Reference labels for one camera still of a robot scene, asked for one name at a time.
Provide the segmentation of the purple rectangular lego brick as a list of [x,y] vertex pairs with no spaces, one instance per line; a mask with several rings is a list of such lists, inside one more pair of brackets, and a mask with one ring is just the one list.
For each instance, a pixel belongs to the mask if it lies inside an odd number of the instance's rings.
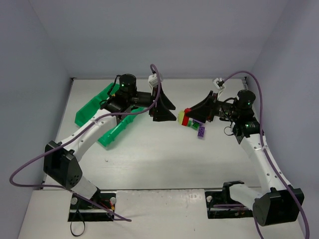
[[200,126],[198,128],[198,133],[197,133],[197,137],[200,139],[203,139],[205,135],[205,127],[204,126]]

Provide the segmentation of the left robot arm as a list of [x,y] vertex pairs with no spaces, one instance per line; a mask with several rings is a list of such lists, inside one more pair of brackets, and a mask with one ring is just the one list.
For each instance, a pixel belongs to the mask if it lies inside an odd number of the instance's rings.
[[144,108],[156,122],[176,120],[172,113],[175,106],[164,94],[159,74],[153,72],[149,76],[150,93],[139,92],[136,81],[132,74],[121,75],[118,90],[100,101],[99,109],[82,127],[63,141],[46,145],[44,172],[66,190],[98,200],[100,189],[83,176],[79,162],[100,137],[133,116],[133,109]]

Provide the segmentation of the green compartment tray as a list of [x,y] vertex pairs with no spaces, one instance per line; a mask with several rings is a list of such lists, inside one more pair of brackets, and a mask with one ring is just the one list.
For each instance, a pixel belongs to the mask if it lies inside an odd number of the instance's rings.
[[[75,116],[75,124],[79,127],[86,127],[87,122],[91,123],[94,121],[93,117],[99,117],[102,114],[106,114],[106,112],[102,112],[101,114],[97,113],[100,109],[100,102],[102,100],[106,100],[109,96],[115,94],[115,92],[119,89],[119,84],[115,84],[113,87],[113,83],[110,83],[105,89],[103,89],[100,93],[94,96],[91,100],[89,100],[77,113]],[[100,136],[98,142],[104,146],[109,146],[116,137],[125,130],[125,128],[134,121],[137,115],[129,115],[125,116],[121,121],[116,122],[115,116],[113,119],[111,117],[105,117],[100,119],[98,123],[95,123],[98,126],[101,126],[103,130],[107,130],[103,135]]]

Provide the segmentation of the lime half round lego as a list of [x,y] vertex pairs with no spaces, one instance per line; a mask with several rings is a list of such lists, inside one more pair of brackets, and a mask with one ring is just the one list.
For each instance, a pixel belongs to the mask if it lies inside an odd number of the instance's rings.
[[184,111],[180,111],[177,115],[177,121],[179,124],[182,124],[184,118]]

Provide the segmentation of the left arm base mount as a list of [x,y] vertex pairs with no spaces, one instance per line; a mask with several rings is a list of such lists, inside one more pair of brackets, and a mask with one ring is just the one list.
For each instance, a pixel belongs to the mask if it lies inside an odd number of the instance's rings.
[[[111,205],[116,203],[115,191],[102,192],[101,200],[102,206],[109,210],[115,210],[115,207]],[[114,216],[110,215],[110,213],[72,194],[68,214],[69,222],[111,222],[113,220]]]

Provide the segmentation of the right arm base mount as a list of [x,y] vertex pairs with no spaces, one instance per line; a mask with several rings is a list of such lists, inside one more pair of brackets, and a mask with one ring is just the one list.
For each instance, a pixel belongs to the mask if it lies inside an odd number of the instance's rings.
[[208,219],[252,218],[253,213],[241,203],[226,199],[222,191],[205,191]]

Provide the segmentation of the red lego brick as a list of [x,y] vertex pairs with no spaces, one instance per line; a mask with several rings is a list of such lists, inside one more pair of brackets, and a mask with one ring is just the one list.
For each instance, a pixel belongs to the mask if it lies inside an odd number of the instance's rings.
[[183,126],[187,126],[188,125],[188,122],[189,122],[189,117],[186,115],[188,112],[190,112],[191,109],[190,108],[186,108],[184,110],[184,115],[183,115],[183,119],[182,119],[182,124]]

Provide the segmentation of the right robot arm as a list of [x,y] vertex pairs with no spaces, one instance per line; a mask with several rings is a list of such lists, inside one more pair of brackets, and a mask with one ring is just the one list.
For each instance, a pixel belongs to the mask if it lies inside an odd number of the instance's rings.
[[186,111],[186,116],[205,123],[214,117],[231,123],[231,131],[244,149],[257,173],[261,192],[242,181],[225,182],[225,203],[238,202],[252,211],[261,226],[294,222],[300,213],[298,206],[304,201],[300,188],[294,188],[280,172],[268,146],[260,124],[254,116],[252,104],[256,96],[249,90],[240,90],[235,98],[218,100],[218,94],[208,96]]

